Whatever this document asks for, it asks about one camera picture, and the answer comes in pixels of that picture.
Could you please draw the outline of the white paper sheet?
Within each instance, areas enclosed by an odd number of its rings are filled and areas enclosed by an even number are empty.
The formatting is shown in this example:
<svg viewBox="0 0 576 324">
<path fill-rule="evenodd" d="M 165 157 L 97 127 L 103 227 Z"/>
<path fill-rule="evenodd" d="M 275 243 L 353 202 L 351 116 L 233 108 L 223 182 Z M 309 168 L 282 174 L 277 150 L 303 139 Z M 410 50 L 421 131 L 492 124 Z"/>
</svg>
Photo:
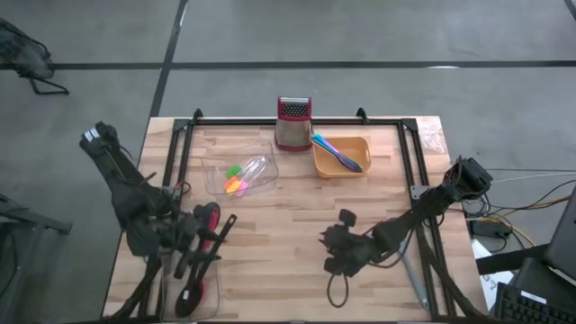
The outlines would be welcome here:
<svg viewBox="0 0 576 324">
<path fill-rule="evenodd" d="M 472 240 L 472 252 L 476 260 L 492 256 L 492 253 L 475 238 Z M 511 271 L 480 275 L 481 287 L 489 311 L 492 310 L 497 299 L 498 283 L 509 284 L 513 278 L 514 274 Z"/>
</svg>

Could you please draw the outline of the black power brick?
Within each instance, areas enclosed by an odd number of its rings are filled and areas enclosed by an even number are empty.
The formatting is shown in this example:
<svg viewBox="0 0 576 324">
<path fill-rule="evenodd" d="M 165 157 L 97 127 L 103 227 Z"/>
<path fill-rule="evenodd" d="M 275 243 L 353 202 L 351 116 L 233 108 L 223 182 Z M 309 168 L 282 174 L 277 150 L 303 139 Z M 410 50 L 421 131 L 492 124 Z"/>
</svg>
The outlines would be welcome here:
<svg viewBox="0 0 576 324">
<path fill-rule="evenodd" d="M 480 221 L 476 220 L 470 223 L 471 232 L 475 236 L 506 239 L 510 233 L 510 227 L 500 221 Z"/>
</svg>

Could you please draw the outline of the iridescent metal knife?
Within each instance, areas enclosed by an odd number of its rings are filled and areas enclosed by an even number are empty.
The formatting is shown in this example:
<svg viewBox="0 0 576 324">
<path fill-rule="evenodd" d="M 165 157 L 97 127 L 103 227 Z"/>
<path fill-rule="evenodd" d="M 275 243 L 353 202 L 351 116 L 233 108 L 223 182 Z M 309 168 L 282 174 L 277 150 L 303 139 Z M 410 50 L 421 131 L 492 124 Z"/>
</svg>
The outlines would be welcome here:
<svg viewBox="0 0 576 324">
<path fill-rule="evenodd" d="M 350 159 L 346 155 L 343 155 L 342 153 L 340 153 L 340 154 L 341 154 L 341 156 L 343 158 L 343 162 L 344 162 L 344 163 L 341 163 L 338 161 L 341 165 L 343 165 L 344 167 L 348 168 L 349 170 L 351 170 L 355 173 L 362 173 L 364 171 L 364 169 L 360 165 L 358 165 L 354 160 Z"/>
</svg>

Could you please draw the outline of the black slotted spoon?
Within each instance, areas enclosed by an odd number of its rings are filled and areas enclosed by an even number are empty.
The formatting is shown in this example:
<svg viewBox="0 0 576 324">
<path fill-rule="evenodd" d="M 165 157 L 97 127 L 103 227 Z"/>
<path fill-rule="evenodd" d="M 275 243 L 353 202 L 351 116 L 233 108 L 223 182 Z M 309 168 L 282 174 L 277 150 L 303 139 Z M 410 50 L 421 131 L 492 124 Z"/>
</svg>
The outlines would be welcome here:
<svg viewBox="0 0 576 324">
<path fill-rule="evenodd" d="M 218 234 L 221 237 L 226 238 L 228 236 L 231 228 L 234 226 L 236 220 L 237 220 L 237 216 L 234 214 L 231 214 L 229 216 L 229 218 L 226 220 L 223 228 L 221 229 L 221 231 Z M 201 239 L 199 239 L 197 248 L 194 251 L 193 255 L 194 254 L 200 254 L 202 252 L 202 249 L 200 246 L 200 241 L 201 241 Z M 214 252 L 215 254 L 218 254 L 218 250 L 224 242 L 213 241 L 211 251 Z M 198 267 L 199 267 L 199 265 L 192 265 L 191 264 L 191 271 L 190 271 L 190 274 L 189 274 L 188 279 L 186 281 L 186 284 L 185 284 L 183 290 L 178 295 L 178 298 L 175 302 L 175 315 L 178 318 L 185 318 L 185 317 L 192 315 L 193 312 L 199 306 L 199 305 L 197 305 L 198 284 L 197 284 L 197 279 L 196 279 Z"/>
</svg>

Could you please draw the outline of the green spatula clear handle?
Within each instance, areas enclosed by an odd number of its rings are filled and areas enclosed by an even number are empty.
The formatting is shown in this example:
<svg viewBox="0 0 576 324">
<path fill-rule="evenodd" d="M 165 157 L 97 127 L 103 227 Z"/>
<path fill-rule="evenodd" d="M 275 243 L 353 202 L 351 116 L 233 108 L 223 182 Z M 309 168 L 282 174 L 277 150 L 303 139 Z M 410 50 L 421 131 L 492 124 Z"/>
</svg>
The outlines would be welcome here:
<svg viewBox="0 0 576 324">
<path fill-rule="evenodd" d="M 251 159 L 247 160 L 242 166 L 235 165 L 230 167 L 226 172 L 226 177 L 232 178 L 233 176 L 243 175 L 246 172 L 252 170 L 257 165 L 258 165 L 258 159 L 256 157 L 252 157 Z"/>
</svg>

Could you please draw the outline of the clear plastic bin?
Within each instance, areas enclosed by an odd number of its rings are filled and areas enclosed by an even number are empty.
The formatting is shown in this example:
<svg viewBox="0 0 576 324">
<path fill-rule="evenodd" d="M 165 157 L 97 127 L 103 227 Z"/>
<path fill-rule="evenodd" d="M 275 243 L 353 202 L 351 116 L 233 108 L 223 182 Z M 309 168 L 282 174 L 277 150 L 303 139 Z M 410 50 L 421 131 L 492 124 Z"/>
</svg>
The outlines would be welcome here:
<svg viewBox="0 0 576 324">
<path fill-rule="evenodd" d="M 210 262 L 202 280 L 196 286 L 197 276 L 206 262 L 199 265 L 179 266 L 183 256 L 176 251 L 162 259 L 159 278 L 159 318 L 161 322 L 186 324 L 213 318 L 221 306 L 221 280 L 219 262 Z"/>
<path fill-rule="evenodd" d="M 223 186 L 228 181 L 227 170 L 235 165 L 242 166 L 247 160 L 258 156 L 266 158 L 267 166 L 257 182 L 241 196 L 236 196 L 236 193 L 226 193 Z M 201 162 L 207 192 L 221 201 L 239 199 L 273 190 L 276 178 L 279 176 L 273 146 L 267 139 L 250 139 L 231 147 L 209 148 L 201 158 Z"/>
</svg>

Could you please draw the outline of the black mesh chair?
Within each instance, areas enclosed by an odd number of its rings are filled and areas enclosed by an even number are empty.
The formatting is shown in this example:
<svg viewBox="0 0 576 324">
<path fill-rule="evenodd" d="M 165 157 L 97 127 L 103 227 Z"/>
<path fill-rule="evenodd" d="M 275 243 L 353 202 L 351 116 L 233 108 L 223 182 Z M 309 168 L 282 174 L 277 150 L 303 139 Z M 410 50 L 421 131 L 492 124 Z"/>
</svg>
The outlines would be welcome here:
<svg viewBox="0 0 576 324">
<path fill-rule="evenodd" d="M 69 94 L 64 86 L 50 82 L 55 68 L 47 47 L 3 18 L 0 18 L 0 63 L 27 79 L 36 95 Z"/>
</svg>

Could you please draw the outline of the yellow plastic bin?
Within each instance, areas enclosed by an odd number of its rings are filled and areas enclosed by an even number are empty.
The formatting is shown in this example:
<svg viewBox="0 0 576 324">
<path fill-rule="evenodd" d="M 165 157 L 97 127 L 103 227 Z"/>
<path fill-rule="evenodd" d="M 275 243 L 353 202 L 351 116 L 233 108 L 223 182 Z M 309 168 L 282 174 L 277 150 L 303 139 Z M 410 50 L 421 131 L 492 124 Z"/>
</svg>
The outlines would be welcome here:
<svg viewBox="0 0 576 324">
<path fill-rule="evenodd" d="M 362 173 L 356 173 L 341 164 L 338 159 L 324 148 L 313 146 L 314 163 L 317 174 L 323 178 L 343 178 L 365 176 L 372 165 L 368 142 L 362 137 L 332 137 L 327 138 L 338 151 L 354 160 L 363 168 Z"/>
</svg>

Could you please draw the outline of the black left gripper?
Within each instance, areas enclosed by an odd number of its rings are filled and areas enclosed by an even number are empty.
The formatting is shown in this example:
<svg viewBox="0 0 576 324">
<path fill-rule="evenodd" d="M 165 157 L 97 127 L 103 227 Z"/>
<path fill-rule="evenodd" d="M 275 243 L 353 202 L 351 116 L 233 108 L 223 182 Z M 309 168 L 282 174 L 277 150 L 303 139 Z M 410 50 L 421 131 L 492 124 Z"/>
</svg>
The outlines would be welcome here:
<svg viewBox="0 0 576 324">
<path fill-rule="evenodd" d="M 198 237 L 203 240 L 215 242 L 225 241 L 225 238 L 221 237 L 214 231 L 200 227 L 201 223 L 193 213 L 181 213 L 176 219 L 170 222 L 169 247 L 173 254 L 175 252 L 180 253 L 180 257 L 178 259 L 179 265 L 186 265 L 187 259 L 189 258 L 190 246 L 194 241 L 196 233 Z M 193 255 L 191 258 L 191 264 L 199 265 L 201 263 L 210 263 L 220 259 L 221 256 L 218 254 L 207 254 L 201 252 L 200 254 Z"/>
</svg>

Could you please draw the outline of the grey blue silicone spoon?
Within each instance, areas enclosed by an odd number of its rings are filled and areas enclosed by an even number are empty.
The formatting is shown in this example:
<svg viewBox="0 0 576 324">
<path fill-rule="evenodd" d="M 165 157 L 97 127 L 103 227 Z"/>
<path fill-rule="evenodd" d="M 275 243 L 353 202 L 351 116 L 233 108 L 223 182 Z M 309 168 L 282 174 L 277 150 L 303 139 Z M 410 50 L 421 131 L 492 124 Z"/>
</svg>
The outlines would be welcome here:
<svg viewBox="0 0 576 324">
<path fill-rule="evenodd" d="M 417 296 L 417 299 L 418 299 L 418 302 L 419 302 L 421 308 L 423 310 L 425 310 L 426 312 L 430 312 L 427 292 L 425 290 L 424 285 L 419 280 L 419 276 L 416 274 L 414 268 L 412 267 L 412 265 L 410 263 L 409 257 L 408 257 L 408 244 L 409 243 L 410 243 L 409 238 L 405 238 L 400 243 L 400 252 L 402 252 L 400 259 L 401 259 L 401 262 L 403 263 L 403 265 L 407 271 L 410 283 L 412 285 L 414 293 Z"/>
</svg>

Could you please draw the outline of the black desk bar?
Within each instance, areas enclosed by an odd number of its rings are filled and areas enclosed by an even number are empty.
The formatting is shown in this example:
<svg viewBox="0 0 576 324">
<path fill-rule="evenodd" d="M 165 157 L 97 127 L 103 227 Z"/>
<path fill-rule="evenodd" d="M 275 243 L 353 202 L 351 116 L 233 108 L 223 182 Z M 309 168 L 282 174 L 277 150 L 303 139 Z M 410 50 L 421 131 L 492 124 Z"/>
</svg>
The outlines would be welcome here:
<svg viewBox="0 0 576 324">
<path fill-rule="evenodd" d="M 476 260 L 476 265 L 480 275 L 495 274 L 503 271 L 513 271 L 519 269 L 526 258 L 536 258 L 543 260 L 549 245 L 539 245 L 535 247 L 516 250 L 508 253 L 486 256 Z"/>
</svg>

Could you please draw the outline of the red spoon metal handle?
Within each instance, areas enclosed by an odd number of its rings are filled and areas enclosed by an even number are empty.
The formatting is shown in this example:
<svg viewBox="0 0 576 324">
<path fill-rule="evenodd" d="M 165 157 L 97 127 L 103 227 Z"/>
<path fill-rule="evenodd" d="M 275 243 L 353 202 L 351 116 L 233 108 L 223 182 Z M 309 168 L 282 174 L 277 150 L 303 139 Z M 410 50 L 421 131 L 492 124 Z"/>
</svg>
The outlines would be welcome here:
<svg viewBox="0 0 576 324">
<path fill-rule="evenodd" d="M 215 231 L 219 222 L 220 222 L 221 209 L 216 202 L 211 202 L 211 207 L 212 207 L 211 221 L 210 221 L 210 225 L 207 229 Z M 203 240 L 203 239 L 201 239 L 201 241 L 200 241 L 200 246 L 201 246 L 202 252 L 204 252 L 204 253 L 215 254 L 214 252 L 212 252 L 212 245 L 213 245 L 212 241 Z M 203 278 L 205 277 L 206 273 L 208 272 L 210 265 L 211 265 L 211 263 L 201 263 L 198 267 L 197 277 L 196 277 L 197 284 L 198 284 L 197 305 L 201 305 L 203 303 L 203 300 L 204 300 Z"/>
</svg>

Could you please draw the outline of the dark grey laptop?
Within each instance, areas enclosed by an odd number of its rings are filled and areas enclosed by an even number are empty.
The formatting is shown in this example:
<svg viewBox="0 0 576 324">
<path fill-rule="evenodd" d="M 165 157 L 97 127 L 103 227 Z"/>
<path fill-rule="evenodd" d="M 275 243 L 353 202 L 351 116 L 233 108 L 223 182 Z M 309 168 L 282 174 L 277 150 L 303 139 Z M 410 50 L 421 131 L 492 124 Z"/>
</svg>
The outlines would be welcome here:
<svg viewBox="0 0 576 324">
<path fill-rule="evenodd" d="M 576 281 L 576 186 L 544 254 L 545 262 Z"/>
</svg>

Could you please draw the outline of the black aluminium table frame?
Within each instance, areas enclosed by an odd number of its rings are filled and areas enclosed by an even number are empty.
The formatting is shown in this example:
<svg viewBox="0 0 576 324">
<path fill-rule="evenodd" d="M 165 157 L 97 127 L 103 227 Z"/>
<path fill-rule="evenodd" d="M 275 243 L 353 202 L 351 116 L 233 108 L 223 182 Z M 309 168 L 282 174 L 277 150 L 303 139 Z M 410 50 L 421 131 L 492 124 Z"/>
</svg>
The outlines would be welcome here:
<svg viewBox="0 0 576 324">
<path fill-rule="evenodd" d="M 413 185 L 442 180 L 449 168 L 444 154 L 424 149 L 417 119 L 427 117 L 323 118 L 314 130 L 328 138 L 362 137 L 372 165 L 356 178 L 317 175 L 311 151 L 275 147 L 272 118 L 203 118 L 193 127 L 183 207 L 216 202 L 224 216 L 237 221 L 220 247 L 220 310 L 199 322 L 344 322 L 425 321 L 403 263 L 364 267 L 343 279 L 323 268 L 327 251 L 320 233 L 338 220 L 341 209 L 357 217 L 355 232 L 402 215 L 410 207 Z M 208 149 L 248 140 L 269 140 L 279 176 L 273 190 L 233 200 L 207 192 L 201 158 Z M 419 244 L 409 244 L 408 257 L 418 277 L 426 274 Z"/>
</svg>

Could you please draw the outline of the pink spatula clear handle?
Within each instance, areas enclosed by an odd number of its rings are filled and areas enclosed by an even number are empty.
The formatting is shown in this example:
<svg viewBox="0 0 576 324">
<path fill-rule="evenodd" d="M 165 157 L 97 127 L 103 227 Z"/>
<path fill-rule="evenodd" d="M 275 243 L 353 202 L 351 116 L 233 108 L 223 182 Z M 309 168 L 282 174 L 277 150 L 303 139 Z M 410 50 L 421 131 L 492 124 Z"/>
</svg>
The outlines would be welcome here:
<svg viewBox="0 0 576 324">
<path fill-rule="evenodd" d="M 266 158 L 264 156 L 252 157 L 242 168 L 238 174 L 240 180 L 240 187 L 236 191 L 236 196 L 243 195 L 249 187 L 257 182 L 257 179 L 262 175 L 267 166 Z"/>
</svg>

